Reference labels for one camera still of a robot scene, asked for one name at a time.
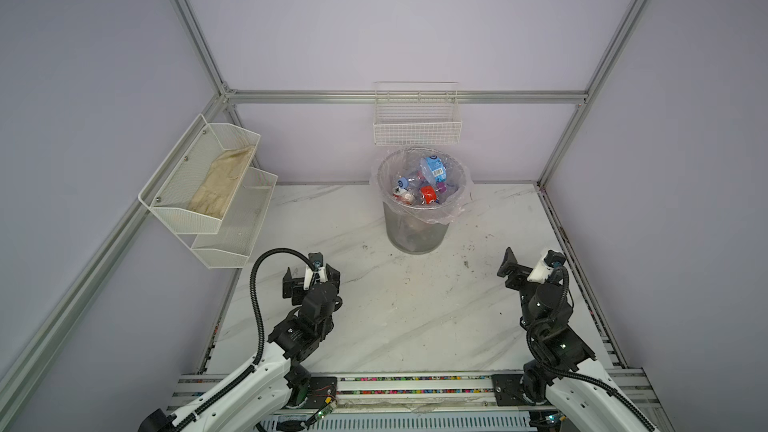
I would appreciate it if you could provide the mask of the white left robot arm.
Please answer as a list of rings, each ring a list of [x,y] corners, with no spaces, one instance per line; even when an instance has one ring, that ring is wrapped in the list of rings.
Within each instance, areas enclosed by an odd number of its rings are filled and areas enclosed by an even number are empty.
[[[308,387],[301,365],[333,330],[343,300],[341,274],[326,265],[312,285],[302,281],[295,308],[269,334],[264,350],[250,357],[202,396],[167,414],[158,409],[141,431],[251,431]]]

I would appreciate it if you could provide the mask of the large clear bottle light-blue label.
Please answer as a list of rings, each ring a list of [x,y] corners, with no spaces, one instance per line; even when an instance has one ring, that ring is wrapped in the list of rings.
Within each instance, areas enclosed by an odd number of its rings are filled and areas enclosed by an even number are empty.
[[[441,158],[437,155],[422,157],[419,167],[415,172],[401,176],[396,184],[400,188],[421,188],[425,184],[430,185],[438,192],[444,192],[447,188],[447,171]]]

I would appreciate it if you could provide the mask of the red label bottle purple cap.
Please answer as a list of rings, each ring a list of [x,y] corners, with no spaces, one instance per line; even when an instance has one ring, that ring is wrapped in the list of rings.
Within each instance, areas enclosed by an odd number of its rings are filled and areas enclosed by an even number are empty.
[[[425,206],[442,204],[450,196],[445,182],[437,182],[435,185],[425,184],[419,189],[419,194]]]

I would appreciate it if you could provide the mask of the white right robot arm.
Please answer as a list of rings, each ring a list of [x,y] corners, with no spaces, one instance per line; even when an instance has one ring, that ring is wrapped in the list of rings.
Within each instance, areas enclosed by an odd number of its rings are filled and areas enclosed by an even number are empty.
[[[509,374],[492,377],[497,404],[548,405],[530,415],[538,431],[560,431],[566,421],[579,431],[656,431],[570,326],[574,304],[566,264],[563,253],[548,250],[529,267],[505,249],[497,275],[519,294],[519,324],[532,360],[515,384]]]

